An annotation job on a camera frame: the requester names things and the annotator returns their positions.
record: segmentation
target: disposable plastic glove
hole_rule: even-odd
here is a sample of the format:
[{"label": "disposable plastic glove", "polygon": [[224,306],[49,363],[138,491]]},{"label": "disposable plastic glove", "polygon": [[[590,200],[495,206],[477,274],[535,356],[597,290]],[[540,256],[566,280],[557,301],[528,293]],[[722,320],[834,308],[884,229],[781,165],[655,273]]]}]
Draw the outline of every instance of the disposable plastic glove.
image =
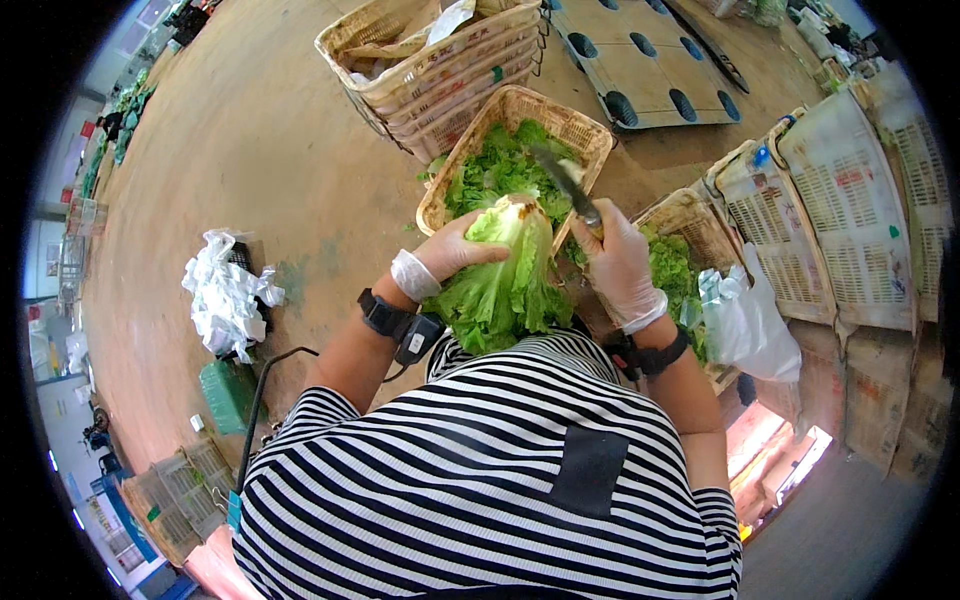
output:
[{"label": "disposable plastic glove", "polygon": [[413,253],[399,252],[390,267],[390,274],[407,298],[422,302],[424,298],[440,294],[440,284],[464,267],[500,262],[510,256],[510,249],[506,246],[464,239],[467,229],[483,211],[478,208],[447,223]]},{"label": "disposable plastic glove", "polygon": [[611,199],[598,198],[593,205],[603,220],[603,241],[579,217],[570,228],[587,255],[593,290],[603,296],[613,322],[630,335],[666,314],[666,294],[651,279],[647,238]]}]

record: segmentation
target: green lettuce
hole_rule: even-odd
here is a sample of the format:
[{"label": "green lettuce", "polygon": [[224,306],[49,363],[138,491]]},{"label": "green lettuce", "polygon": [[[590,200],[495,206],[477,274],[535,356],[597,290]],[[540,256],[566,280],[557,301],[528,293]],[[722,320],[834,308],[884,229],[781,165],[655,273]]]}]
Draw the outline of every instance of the green lettuce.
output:
[{"label": "green lettuce", "polygon": [[549,280],[553,230],[539,206],[500,198],[464,237],[510,247],[507,260],[466,267],[423,303],[423,311],[439,314],[465,351],[496,352],[523,335],[546,333],[554,323],[570,325],[573,305]]},{"label": "green lettuce", "polygon": [[453,218],[476,208],[489,208],[507,194],[526,194],[537,199],[552,225],[562,223],[572,207],[570,199],[530,156],[531,146],[545,146],[557,159],[578,162],[568,146],[534,119],[521,121],[513,134],[494,123],[484,137],[480,154],[464,161],[446,190],[444,203]]},{"label": "green lettuce", "polygon": [[690,317],[684,314],[684,304],[686,303],[688,310],[690,307],[700,306],[700,290],[697,288],[697,274],[700,270],[696,269],[690,260],[690,247],[683,236],[660,235],[647,225],[640,228],[640,233],[647,238],[650,246],[650,276],[654,287],[660,288],[666,294],[666,312],[674,323],[688,325],[693,353],[700,364],[704,365],[707,362],[707,329],[699,315],[693,323],[684,323],[690,321]]}]

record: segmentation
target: wristband device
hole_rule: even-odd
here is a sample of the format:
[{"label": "wristband device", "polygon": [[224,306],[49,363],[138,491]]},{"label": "wristband device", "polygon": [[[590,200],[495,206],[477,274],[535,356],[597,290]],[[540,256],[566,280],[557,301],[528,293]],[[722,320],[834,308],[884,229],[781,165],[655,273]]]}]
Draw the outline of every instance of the wristband device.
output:
[{"label": "wristband device", "polygon": [[689,334],[677,325],[677,337],[664,349],[637,348],[634,338],[620,331],[618,338],[605,344],[603,350],[627,379],[637,381],[641,375],[653,377],[664,372],[684,354],[689,345]]},{"label": "wristband device", "polygon": [[400,377],[407,367],[417,364],[444,334],[445,325],[435,313],[408,313],[388,304],[379,296],[374,296],[371,288],[365,289],[357,299],[363,310],[363,322],[384,337],[398,343],[394,360],[401,366],[400,371],[386,379],[393,381]]}]

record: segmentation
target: hand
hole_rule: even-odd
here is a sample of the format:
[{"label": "hand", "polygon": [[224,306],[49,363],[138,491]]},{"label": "hand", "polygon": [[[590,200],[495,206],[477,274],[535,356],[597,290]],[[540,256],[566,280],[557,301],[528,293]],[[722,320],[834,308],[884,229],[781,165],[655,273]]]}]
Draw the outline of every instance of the hand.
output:
[{"label": "hand", "polygon": [[477,208],[447,223],[414,250],[414,256],[440,283],[469,265],[500,262],[510,256],[510,249],[506,246],[481,244],[464,239],[467,229],[483,211],[483,208]]},{"label": "hand", "polygon": [[628,335],[641,330],[666,313],[666,294],[650,278],[647,238],[627,221],[609,198],[593,205],[603,220],[604,240],[590,232],[581,218],[570,228],[589,259],[587,279],[607,301],[611,319]]}]

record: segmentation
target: black and white striped shirt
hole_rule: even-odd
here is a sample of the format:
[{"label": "black and white striped shirt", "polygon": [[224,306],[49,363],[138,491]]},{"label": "black and white striped shirt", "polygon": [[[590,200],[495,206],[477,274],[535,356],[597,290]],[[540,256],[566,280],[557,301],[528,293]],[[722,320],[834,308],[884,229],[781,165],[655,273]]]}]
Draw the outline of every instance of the black and white striped shirt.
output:
[{"label": "black and white striped shirt", "polygon": [[736,596],[732,497],[691,491],[670,419],[592,341],[471,357],[446,338],[426,379],[364,417],[303,393],[251,464],[233,541],[264,595]]}]

